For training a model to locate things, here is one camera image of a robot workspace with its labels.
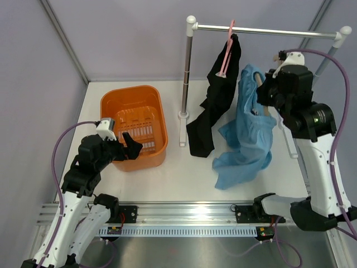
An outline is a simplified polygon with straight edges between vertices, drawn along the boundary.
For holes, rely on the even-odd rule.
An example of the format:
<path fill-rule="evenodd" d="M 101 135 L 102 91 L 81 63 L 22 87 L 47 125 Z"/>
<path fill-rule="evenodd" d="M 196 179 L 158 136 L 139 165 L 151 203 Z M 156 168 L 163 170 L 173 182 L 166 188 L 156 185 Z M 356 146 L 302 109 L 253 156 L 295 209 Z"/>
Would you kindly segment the aluminium frame post left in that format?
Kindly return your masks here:
<path fill-rule="evenodd" d="M 75 67 L 79 77 L 81 80 L 84 82 L 85 85 L 88 85 L 90 83 L 90 79 L 81 64 L 77 54 L 75 53 L 68 37 L 67 34 L 65 33 L 60 20 L 58 19 L 57 15 L 55 14 L 55 11 L 48 0 L 39 0 L 38 1 L 40 6 L 42 7 L 45 15 L 49 19 L 54 31 L 56 32 L 59 40 L 61 41 L 69 59 L 71 60 L 73 66 Z"/>

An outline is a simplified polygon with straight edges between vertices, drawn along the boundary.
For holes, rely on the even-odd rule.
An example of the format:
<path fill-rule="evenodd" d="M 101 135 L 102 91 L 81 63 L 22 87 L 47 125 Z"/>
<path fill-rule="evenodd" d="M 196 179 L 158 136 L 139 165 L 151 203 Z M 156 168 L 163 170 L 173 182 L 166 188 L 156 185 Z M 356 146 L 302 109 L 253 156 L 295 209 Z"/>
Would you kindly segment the aluminium frame post right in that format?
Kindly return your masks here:
<path fill-rule="evenodd" d="M 315 16 L 308 28 L 309 31 L 317 31 L 319 29 L 319 26 L 323 22 L 324 18 L 327 16 L 329 9 L 332 7 L 333 2 L 334 2 L 333 0 L 323 0 L 322 1 L 317 13 L 315 14 Z M 299 45 L 299 48 L 300 49 L 308 49 L 310 42 L 311 42 L 310 38 L 304 37 Z M 324 58 L 322 60 L 321 64 L 319 65 L 319 67 L 317 68 L 317 70 L 315 72 L 315 77 L 314 77 L 313 84 L 312 84 L 313 86 L 317 83 L 322 72 L 326 69 L 326 67 L 328 66 L 328 64 L 330 62 L 331 61 L 328 58 Z"/>

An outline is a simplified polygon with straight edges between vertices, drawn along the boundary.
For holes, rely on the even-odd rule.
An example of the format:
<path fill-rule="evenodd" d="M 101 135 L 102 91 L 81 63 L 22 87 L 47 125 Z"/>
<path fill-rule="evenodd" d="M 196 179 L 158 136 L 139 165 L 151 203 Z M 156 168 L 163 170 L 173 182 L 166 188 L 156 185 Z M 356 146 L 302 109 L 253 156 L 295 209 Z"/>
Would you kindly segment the aluminium frame post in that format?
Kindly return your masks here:
<path fill-rule="evenodd" d="M 57 15 L 55 14 L 55 11 L 48 0 L 39 0 L 38 1 L 40 6 L 42 7 L 45 15 L 49 19 L 54 31 L 56 32 L 59 40 L 61 41 L 69 59 L 71 60 L 73 66 L 75 67 L 79 77 L 81 80 L 84 82 L 85 85 L 88 85 L 90 83 L 90 79 L 81 64 L 77 54 L 75 53 L 68 37 L 67 34 L 65 33 L 60 20 L 58 19 Z"/>
<path fill-rule="evenodd" d="M 319 29 L 319 26 L 323 22 L 324 18 L 327 16 L 329 9 L 332 7 L 333 2 L 334 2 L 333 0 L 323 0 L 322 1 L 317 13 L 315 14 L 315 16 L 308 28 L 309 31 L 317 31 Z M 299 45 L 299 48 L 300 49 L 308 49 L 310 42 L 311 42 L 310 38 L 304 37 Z M 328 66 L 328 64 L 330 62 L 331 61 L 328 58 L 324 58 L 322 60 L 321 64 L 319 65 L 319 67 L 317 68 L 317 70 L 315 72 L 315 77 L 314 77 L 313 84 L 312 84 L 313 86 L 317 83 L 322 72 L 326 69 L 326 67 Z"/>

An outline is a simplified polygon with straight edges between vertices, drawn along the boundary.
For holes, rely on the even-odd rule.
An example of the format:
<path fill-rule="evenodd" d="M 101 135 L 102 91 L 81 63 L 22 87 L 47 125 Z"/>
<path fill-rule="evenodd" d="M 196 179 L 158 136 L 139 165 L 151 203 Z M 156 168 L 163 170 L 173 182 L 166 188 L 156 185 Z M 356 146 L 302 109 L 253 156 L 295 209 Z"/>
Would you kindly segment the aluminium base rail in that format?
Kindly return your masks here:
<path fill-rule="evenodd" d="M 249 202 L 122 202 L 135 205 L 135 226 L 236 226 L 233 209 Z"/>

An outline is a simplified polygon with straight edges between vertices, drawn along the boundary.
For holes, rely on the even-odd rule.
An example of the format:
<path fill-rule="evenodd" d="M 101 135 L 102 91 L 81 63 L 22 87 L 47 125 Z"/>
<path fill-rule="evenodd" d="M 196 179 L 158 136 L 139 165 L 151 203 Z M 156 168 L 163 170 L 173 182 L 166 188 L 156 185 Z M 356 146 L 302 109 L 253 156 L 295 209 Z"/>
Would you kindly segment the metal clothes rack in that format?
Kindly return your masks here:
<path fill-rule="evenodd" d="M 277 36 L 291 36 L 291 37 L 303 37 L 307 39 L 329 39 L 334 43 L 331 46 L 329 56 L 334 56 L 337 50 L 342 46 L 346 38 L 352 33 L 350 26 L 344 26 L 339 31 L 331 33 L 323 33 L 316 31 L 288 31 L 288 30 L 273 30 L 266 28 L 249 28 L 249 27 L 233 27 L 233 26 L 217 26 L 217 25 L 204 25 L 196 21 L 195 16 L 188 16 L 186 19 L 186 53 L 185 53 L 185 68 L 184 68 L 184 80 L 182 90 L 182 104 L 181 110 L 178 113 L 180 121 L 179 130 L 179 146 L 185 147 L 187 144 L 186 124 L 189 118 L 187 111 L 187 98 L 189 90 L 189 76 L 190 76 L 190 62 L 192 52 L 192 42 L 194 32 L 197 30 L 204 31 L 222 31 L 229 33 L 243 33 L 243 34 L 259 34 L 259 35 L 277 35 Z"/>

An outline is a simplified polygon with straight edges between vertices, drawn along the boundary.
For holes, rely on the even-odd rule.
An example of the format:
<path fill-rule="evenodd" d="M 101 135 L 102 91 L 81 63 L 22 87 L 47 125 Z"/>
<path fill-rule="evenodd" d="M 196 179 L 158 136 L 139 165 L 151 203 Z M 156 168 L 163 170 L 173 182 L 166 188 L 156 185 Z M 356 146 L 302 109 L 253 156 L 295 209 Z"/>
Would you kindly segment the beige wooden hanger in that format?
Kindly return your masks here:
<path fill-rule="evenodd" d="M 278 54 L 273 56 L 273 61 L 277 64 L 277 66 L 280 66 L 282 64 L 282 61 L 279 59 L 279 55 Z M 263 81 L 262 81 L 262 78 L 261 78 L 259 73 L 255 73 L 254 74 L 254 79 L 256 81 L 257 87 L 260 87 L 260 86 L 263 85 Z M 269 109 L 268 109 L 267 106 L 263 106 L 263 114 L 265 116 L 269 116 L 270 115 L 270 112 L 269 112 Z"/>

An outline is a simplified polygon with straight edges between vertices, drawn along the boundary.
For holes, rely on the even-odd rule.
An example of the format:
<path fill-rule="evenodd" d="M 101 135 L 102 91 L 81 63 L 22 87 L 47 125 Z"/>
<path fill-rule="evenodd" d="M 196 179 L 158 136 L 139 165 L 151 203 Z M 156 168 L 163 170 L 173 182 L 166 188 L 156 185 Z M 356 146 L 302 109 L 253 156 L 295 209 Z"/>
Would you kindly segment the pink plastic hanger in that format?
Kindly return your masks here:
<path fill-rule="evenodd" d="M 230 27 L 229 27 L 229 31 L 228 31 L 228 40 L 226 43 L 226 52 L 225 52 L 225 56 L 223 58 L 223 62 L 220 68 L 220 71 L 218 73 L 216 73 L 216 76 L 221 77 L 221 78 L 226 78 L 226 72 L 229 66 L 229 62 L 230 62 L 230 57 L 231 57 L 231 47 L 233 45 L 233 41 L 231 39 L 232 36 L 232 30 L 233 27 L 235 25 L 235 20 L 232 20 L 230 23 Z"/>

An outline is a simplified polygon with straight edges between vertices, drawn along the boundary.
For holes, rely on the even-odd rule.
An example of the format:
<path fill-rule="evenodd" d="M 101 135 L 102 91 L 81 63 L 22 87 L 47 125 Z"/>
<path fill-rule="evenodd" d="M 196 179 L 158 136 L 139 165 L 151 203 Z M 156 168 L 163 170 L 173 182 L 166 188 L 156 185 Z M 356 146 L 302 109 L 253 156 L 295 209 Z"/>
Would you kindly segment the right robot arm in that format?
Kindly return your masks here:
<path fill-rule="evenodd" d="M 271 216 L 291 219 L 303 231 L 324 232 L 340 222 L 356 219 L 356 207 L 343 192 L 337 156 L 334 114 L 327 104 L 312 100 L 313 73 L 303 65 L 271 69 L 258 87 L 258 103 L 276 109 L 300 149 L 310 196 L 282 197 L 275 193 L 254 199 L 253 217 L 264 222 Z"/>

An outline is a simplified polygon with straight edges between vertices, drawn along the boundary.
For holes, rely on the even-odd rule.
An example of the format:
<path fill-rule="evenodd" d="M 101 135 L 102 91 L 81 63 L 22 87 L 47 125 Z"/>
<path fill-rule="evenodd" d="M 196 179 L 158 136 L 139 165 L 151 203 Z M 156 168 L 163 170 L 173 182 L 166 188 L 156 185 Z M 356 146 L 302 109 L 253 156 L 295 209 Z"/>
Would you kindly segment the black shorts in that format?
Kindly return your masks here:
<path fill-rule="evenodd" d="M 207 75 L 209 86 L 205 100 L 200 104 L 204 109 L 198 117 L 187 126 L 190 154 L 196 157 L 208 157 L 214 149 L 212 127 L 218 119 L 229 110 L 237 86 L 239 74 L 239 61 L 242 55 L 237 34 L 231 35 L 233 42 L 230 52 L 231 57 L 226 70 L 226 77 L 217 76 L 219 73 L 227 45 L 218 55 L 213 67 Z"/>

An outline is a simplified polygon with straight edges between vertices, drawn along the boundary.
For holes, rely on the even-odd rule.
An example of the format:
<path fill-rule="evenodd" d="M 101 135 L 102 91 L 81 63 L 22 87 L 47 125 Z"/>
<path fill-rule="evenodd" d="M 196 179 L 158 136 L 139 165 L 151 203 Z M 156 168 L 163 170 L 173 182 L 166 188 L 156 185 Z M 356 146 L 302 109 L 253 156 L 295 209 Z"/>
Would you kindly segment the light blue shorts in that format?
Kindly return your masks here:
<path fill-rule="evenodd" d="M 272 160 L 277 121 L 257 102 L 257 74 L 265 80 L 264 74 L 252 64 L 241 71 L 235 119 L 219 128 L 230 148 L 213 160 L 213 169 L 218 173 L 215 188 L 219 190 L 254 180 Z"/>

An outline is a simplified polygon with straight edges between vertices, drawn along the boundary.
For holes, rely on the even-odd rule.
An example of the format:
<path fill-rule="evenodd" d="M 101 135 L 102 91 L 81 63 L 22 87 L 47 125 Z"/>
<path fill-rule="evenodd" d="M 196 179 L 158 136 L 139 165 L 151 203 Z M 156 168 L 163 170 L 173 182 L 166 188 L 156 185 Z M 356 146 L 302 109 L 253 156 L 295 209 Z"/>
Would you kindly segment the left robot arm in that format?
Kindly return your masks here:
<path fill-rule="evenodd" d="M 103 224 L 120 215 L 118 198 L 99 194 L 88 216 L 80 220 L 83 209 L 101 180 L 100 173 L 113 161 L 135 160 L 142 144 L 129 133 L 125 143 L 113 135 L 99 134 L 82 139 L 69 171 L 64 176 L 61 200 L 50 230 L 32 259 L 22 267 L 79 267 L 83 254 Z"/>

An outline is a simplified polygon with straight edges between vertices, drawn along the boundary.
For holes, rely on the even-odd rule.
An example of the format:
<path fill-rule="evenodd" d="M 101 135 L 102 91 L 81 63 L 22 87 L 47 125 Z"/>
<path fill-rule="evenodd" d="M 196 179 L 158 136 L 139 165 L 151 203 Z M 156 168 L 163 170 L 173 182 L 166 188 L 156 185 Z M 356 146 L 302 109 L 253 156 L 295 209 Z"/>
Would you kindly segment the orange plastic laundry basket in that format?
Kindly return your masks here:
<path fill-rule="evenodd" d="M 168 135 L 158 90 L 150 85 L 115 89 L 105 94 L 100 103 L 100 116 L 114 119 L 114 133 L 125 143 L 124 132 L 140 144 L 137 159 L 115 161 L 120 171 L 136 171 L 161 165 L 166 157 Z"/>

